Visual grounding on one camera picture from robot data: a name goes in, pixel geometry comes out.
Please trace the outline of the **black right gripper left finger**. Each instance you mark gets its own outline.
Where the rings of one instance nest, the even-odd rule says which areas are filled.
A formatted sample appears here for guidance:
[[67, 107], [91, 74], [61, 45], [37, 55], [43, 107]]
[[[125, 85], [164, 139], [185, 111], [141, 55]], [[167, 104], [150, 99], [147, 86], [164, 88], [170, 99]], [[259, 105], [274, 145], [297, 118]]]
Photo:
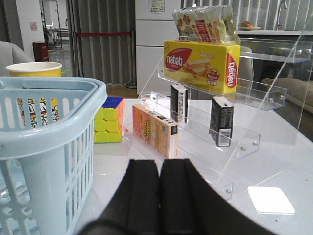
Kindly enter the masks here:
[[159, 234], [159, 177], [153, 160], [129, 160], [125, 175], [100, 216], [80, 235]]

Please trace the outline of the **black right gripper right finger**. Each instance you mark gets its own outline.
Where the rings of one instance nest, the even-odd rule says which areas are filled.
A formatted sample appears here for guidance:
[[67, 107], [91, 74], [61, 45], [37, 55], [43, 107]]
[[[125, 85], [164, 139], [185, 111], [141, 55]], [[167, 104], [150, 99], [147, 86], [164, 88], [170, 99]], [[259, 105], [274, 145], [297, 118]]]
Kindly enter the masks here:
[[226, 202], [189, 159], [165, 160], [160, 175], [164, 235], [269, 235]]

